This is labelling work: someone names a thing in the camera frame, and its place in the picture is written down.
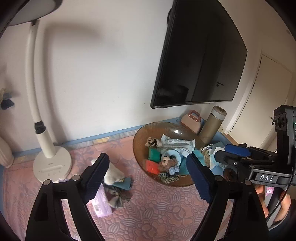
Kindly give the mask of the blue tissue pack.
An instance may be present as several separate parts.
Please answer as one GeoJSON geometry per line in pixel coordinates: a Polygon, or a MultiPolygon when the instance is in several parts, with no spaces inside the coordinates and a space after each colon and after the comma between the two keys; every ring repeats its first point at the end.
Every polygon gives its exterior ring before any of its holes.
{"type": "Polygon", "coordinates": [[[223,175],[227,164],[223,164],[220,161],[220,156],[217,154],[219,151],[225,151],[225,145],[222,142],[217,142],[216,144],[209,144],[203,148],[207,150],[210,156],[210,170],[214,175],[223,175]]]}

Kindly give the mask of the green clay bag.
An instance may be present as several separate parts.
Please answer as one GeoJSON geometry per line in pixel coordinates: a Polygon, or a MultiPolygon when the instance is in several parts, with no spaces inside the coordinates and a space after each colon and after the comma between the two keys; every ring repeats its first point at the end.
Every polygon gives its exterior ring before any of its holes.
{"type": "Polygon", "coordinates": [[[157,149],[149,147],[148,160],[159,163],[161,161],[161,153],[157,149]]]}

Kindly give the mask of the white plush toy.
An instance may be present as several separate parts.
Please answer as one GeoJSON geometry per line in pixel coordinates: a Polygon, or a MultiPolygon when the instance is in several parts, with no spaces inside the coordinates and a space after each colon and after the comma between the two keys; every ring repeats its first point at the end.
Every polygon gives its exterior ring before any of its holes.
{"type": "Polygon", "coordinates": [[[113,185],[115,182],[123,182],[125,174],[116,168],[112,162],[104,162],[103,166],[98,166],[91,177],[91,183],[103,182],[106,185],[113,185]]]}

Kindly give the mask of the blue tape roll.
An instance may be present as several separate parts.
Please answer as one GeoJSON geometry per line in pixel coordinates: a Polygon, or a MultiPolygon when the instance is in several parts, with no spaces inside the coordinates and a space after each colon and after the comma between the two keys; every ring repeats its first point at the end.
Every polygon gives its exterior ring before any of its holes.
{"type": "Polygon", "coordinates": [[[182,157],[181,157],[180,153],[174,149],[165,150],[161,156],[161,160],[163,160],[165,157],[170,157],[170,156],[175,157],[175,159],[177,160],[177,165],[180,166],[181,161],[182,161],[182,157]]]}

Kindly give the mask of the brown round object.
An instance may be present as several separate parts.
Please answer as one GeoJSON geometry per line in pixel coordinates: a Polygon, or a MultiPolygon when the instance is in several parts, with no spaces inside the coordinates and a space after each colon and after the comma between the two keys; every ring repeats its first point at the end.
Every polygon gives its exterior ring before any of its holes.
{"type": "Polygon", "coordinates": [[[226,181],[229,182],[237,182],[237,174],[236,172],[231,168],[225,168],[223,171],[223,177],[226,181]]]}

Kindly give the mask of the pink patterned tablecloth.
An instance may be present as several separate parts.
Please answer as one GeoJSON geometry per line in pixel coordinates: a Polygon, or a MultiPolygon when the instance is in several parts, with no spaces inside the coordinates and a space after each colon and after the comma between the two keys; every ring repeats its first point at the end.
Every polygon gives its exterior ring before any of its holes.
{"type": "MultiPolygon", "coordinates": [[[[194,185],[171,187],[149,177],[138,165],[132,149],[133,137],[71,151],[70,175],[81,174],[101,153],[133,180],[130,201],[111,214],[98,217],[87,205],[106,240],[189,240],[207,211],[208,204],[194,185]]],[[[15,234],[24,240],[30,212],[41,183],[33,173],[33,159],[2,171],[3,215],[15,234]]]]}

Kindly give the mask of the small striped plush toy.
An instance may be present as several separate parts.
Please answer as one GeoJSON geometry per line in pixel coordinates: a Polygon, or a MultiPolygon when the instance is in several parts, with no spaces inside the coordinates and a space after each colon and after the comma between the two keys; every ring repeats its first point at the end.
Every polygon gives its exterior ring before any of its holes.
{"type": "Polygon", "coordinates": [[[145,146],[150,148],[161,148],[163,146],[163,143],[157,138],[149,137],[147,138],[147,142],[145,143],[145,146]]]}

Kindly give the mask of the black wall television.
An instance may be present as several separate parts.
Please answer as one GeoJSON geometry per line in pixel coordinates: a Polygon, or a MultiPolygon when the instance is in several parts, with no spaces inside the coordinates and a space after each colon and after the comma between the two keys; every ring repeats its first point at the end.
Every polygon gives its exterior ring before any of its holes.
{"type": "Polygon", "coordinates": [[[219,1],[174,1],[152,108],[234,99],[247,48],[219,1]]]}

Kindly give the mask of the red clay bag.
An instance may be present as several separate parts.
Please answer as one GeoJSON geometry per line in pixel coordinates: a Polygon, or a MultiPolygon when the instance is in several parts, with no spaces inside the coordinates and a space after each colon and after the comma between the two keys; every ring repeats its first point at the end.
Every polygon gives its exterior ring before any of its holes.
{"type": "Polygon", "coordinates": [[[146,160],[145,161],[145,171],[158,175],[160,173],[159,164],[154,161],[151,161],[151,160],[146,160]]]}

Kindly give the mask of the white wet wipes pack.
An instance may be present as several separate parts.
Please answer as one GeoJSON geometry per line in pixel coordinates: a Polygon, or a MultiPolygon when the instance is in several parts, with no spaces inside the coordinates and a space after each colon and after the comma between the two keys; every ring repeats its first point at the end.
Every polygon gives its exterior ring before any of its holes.
{"type": "Polygon", "coordinates": [[[173,139],[163,134],[161,137],[161,143],[162,153],[166,150],[176,150],[180,155],[187,157],[189,154],[193,153],[196,141],[173,139]]]}

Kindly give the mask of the amber glass bowl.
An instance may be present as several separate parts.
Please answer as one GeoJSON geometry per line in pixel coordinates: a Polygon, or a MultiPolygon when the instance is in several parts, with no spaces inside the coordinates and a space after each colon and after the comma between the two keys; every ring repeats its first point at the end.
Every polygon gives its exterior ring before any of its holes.
{"type": "Polygon", "coordinates": [[[205,144],[201,141],[199,136],[193,133],[188,128],[177,124],[170,123],[166,121],[157,121],[154,123],[149,123],[147,125],[142,126],[134,136],[133,139],[133,153],[136,161],[142,170],[154,181],[163,184],[157,174],[149,173],[145,169],[145,161],[149,157],[149,148],[145,146],[147,142],[147,138],[157,138],[158,140],[162,137],[162,135],[167,135],[170,138],[181,139],[181,140],[195,140],[195,148],[201,150],[205,147],[205,144]]]}

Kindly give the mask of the teal knit cloth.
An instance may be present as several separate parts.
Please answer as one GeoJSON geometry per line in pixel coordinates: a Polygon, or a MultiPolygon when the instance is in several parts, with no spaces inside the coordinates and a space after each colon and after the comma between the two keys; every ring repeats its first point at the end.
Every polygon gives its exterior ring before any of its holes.
{"type": "MultiPolygon", "coordinates": [[[[206,166],[205,158],[199,150],[195,149],[193,151],[193,154],[198,158],[202,165],[206,166]]],[[[181,164],[179,166],[180,170],[178,172],[178,174],[181,176],[189,175],[189,171],[187,170],[186,159],[187,158],[185,156],[181,155],[181,164]]]]}

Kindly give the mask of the pink small handbag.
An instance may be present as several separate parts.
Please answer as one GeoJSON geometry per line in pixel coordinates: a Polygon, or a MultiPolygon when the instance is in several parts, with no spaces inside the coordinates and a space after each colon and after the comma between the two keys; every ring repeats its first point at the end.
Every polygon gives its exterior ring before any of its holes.
{"type": "Polygon", "coordinates": [[[195,134],[198,134],[201,129],[201,116],[197,111],[190,110],[181,118],[180,123],[195,134]]]}

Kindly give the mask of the black white scrunchie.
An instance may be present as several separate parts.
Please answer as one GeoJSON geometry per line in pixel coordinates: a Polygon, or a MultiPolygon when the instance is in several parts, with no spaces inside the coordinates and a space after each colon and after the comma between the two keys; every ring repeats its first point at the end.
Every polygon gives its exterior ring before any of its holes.
{"type": "Polygon", "coordinates": [[[160,181],[164,184],[170,184],[180,179],[178,174],[170,175],[169,173],[161,172],[158,174],[160,181]]]}

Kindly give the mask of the purple tissue pack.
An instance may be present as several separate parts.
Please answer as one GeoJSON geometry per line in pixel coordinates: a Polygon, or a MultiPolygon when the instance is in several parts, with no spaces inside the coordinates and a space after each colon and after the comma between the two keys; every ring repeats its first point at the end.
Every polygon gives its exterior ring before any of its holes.
{"type": "Polygon", "coordinates": [[[95,197],[90,203],[97,217],[106,217],[112,214],[112,209],[108,203],[103,184],[100,185],[95,197]]]}

